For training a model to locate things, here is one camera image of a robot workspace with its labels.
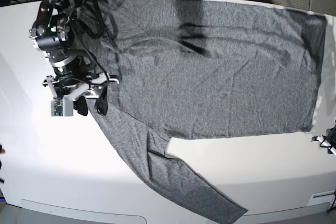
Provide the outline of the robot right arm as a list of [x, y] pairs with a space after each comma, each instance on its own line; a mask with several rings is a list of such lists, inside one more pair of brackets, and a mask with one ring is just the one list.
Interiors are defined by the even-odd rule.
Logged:
[[101, 38], [105, 30], [97, 0], [42, 0], [29, 37], [55, 73], [43, 81], [52, 93], [51, 116], [86, 116], [88, 99], [100, 115], [107, 114], [108, 85], [119, 78], [82, 41], [83, 35]]

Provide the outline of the person hand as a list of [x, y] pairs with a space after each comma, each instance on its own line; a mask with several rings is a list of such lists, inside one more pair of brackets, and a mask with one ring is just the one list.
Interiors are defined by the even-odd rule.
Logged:
[[0, 145], [0, 154], [5, 154], [6, 151], [3, 149], [2, 145]]

